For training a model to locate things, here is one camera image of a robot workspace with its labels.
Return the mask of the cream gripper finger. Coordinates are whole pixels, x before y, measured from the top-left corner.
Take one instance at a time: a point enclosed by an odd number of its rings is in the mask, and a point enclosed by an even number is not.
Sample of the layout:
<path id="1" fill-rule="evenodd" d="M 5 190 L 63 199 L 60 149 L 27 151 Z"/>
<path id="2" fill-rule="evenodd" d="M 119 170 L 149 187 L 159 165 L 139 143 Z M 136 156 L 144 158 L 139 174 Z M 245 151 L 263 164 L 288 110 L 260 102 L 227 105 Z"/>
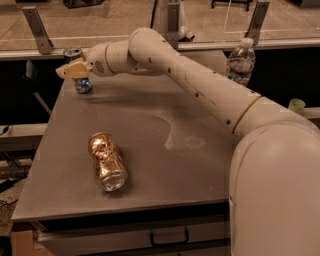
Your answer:
<path id="1" fill-rule="evenodd" d="M 71 61 L 56 69 L 57 75 L 62 78 L 80 79 L 86 78 L 91 71 L 91 67 L 82 58 Z"/>

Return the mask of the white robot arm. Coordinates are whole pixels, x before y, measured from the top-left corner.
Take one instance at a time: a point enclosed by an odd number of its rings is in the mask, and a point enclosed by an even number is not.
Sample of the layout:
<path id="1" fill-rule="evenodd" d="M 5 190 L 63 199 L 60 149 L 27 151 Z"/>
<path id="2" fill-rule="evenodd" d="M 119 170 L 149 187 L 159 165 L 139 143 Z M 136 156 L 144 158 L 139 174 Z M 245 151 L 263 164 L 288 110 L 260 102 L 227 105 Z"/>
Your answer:
<path id="1" fill-rule="evenodd" d="M 92 47 L 61 78 L 157 71 L 238 137 L 229 175 L 232 256 L 320 256 L 320 131 L 303 116 L 178 53 L 158 32 Z"/>

